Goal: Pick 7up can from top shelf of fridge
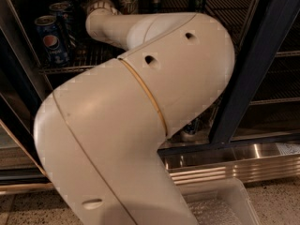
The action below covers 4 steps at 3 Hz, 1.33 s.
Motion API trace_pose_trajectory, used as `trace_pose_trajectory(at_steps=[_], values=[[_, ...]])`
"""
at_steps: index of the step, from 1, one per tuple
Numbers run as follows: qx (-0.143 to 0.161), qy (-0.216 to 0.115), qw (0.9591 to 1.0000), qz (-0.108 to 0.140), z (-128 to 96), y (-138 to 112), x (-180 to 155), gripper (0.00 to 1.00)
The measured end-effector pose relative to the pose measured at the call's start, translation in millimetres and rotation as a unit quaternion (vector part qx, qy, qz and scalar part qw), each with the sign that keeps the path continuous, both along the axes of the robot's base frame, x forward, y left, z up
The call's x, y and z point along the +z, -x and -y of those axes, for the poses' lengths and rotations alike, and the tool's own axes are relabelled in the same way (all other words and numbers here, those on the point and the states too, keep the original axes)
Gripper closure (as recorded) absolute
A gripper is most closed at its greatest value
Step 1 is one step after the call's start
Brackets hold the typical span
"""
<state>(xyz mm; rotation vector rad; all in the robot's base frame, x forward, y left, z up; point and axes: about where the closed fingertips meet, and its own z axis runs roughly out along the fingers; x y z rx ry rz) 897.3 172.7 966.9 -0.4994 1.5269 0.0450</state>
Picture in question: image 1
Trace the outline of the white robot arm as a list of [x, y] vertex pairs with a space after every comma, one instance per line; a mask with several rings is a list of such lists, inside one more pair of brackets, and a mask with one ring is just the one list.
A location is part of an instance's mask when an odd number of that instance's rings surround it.
[[224, 91], [232, 40], [195, 12], [121, 15], [93, 0], [89, 36], [122, 53], [57, 87], [34, 124], [38, 157], [83, 225], [198, 225], [158, 148]]

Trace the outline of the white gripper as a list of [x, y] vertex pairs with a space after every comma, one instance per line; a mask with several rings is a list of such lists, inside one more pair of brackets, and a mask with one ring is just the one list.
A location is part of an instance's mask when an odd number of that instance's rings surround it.
[[112, 0], [86, 0], [85, 12], [90, 15], [95, 10], [101, 10], [104, 14], [120, 15]]

